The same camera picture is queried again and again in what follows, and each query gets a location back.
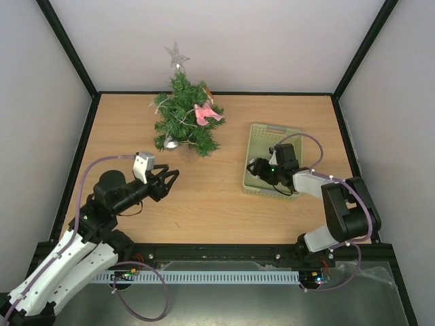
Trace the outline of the silver glitter ball ornament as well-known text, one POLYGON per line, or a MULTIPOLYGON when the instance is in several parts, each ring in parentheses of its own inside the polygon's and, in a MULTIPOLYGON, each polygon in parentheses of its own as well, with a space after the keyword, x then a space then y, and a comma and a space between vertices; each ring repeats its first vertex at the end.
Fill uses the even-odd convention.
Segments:
POLYGON ((179 147, 179 141, 171 136, 167 136, 163 142, 164 150, 173 151, 179 147))

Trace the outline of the green perforated plastic basket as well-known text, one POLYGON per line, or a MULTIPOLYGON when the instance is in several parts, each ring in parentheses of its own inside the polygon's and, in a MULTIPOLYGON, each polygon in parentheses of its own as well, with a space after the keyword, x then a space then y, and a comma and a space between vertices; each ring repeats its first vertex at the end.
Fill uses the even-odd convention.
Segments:
MULTIPOLYGON (((286 136, 298 132, 300 132, 300 130, 282 126, 259 123, 252 124, 249 131, 245 165, 247 166, 252 158, 264 158, 269 161, 271 158, 269 148, 276 146, 276 144, 286 136)), ((285 195, 280 194, 272 185, 267 184, 257 177, 253 177, 247 170, 245 170, 243 174, 242 187, 243 193, 247 195, 278 198, 283 200, 295 200, 300 197, 298 192, 294 192, 290 196, 290 190, 279 183, 275 187, 285 195)))

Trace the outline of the small green christmas tree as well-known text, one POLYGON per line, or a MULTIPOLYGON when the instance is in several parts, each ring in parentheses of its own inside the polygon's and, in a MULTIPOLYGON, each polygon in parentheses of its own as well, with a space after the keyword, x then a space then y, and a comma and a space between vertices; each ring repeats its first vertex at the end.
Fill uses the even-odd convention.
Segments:
POLYGON ((186 146, 201 157, 210 156, 221 144, 213 132, 226 123, 224 108, 216 105, 204 81, 191 82, 184 71, 170 79, 170 94, 154 99, 160 119, 154 123, 154 146, 159 151, 186 146))

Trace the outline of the pink fabric bow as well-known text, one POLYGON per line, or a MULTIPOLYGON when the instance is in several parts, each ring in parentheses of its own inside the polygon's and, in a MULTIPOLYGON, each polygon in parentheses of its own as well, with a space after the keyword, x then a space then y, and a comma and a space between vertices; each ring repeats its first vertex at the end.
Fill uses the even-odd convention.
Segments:
POLYGON ((216 113, 208 103, 204 103, 202 106, 195 104, 194 112, 196 116, 196 123, 199 126, 206 126, 209 122, 207 118, 213 118, 216 121, 221 121, 224 116, 216 113))

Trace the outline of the silver star ornament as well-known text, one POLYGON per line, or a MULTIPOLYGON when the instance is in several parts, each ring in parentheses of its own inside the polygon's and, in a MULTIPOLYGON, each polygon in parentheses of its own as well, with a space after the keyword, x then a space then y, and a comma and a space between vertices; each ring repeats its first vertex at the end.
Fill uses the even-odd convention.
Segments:
POLYGON ((172 48, 164 47, 169 56, 171 57, 170 66, 176 71, 185 71, 184 64, 189 61, 190 58, 181 54, 177 42, 175 41, 172 48))

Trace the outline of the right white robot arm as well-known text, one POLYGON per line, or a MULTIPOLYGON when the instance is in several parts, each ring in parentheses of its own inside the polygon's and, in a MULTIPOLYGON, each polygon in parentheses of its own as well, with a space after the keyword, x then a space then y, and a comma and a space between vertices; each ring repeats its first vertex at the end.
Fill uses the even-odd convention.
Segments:
POLYGON ((374 201, 360 177, 339 179, 300 167, 298 161, 272 165, 264 158, 252 160, 247 171, 273 187, 282 184, 291 194, 322 200, 326 224, 301 234, 296 242, 296 257, 304 266, 313 265, 326 250, 369 240, 381 228, 374 201))

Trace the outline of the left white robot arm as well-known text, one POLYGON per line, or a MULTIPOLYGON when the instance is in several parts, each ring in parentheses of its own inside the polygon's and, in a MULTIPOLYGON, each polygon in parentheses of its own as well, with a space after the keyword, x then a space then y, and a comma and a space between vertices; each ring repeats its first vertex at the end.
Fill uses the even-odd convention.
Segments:
POLYGON ((103 173, 79 215, 47 257, 18 287, 1 296, 4 325, 52 325, 56 315, 79 291, 106 269, 133 265, 134 242, 117 230, 118 216, 146 198, 167 196, 178 170, 166 164, 134 168, 126 181, 119 170, 103 173))

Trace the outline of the black aluminium front rail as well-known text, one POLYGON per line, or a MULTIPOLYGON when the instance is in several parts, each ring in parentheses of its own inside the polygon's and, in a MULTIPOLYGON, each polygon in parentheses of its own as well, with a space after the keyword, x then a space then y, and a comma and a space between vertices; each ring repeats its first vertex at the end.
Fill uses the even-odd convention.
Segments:
POLYGON ((333 251, 310 253, 301 244, 134 244, 125 249, 121 260, 136 256, 146 263, 170 261, 254 261, 279 267, 316 266, 324 259, 351 261, 356 248, 343 246, 333 251))

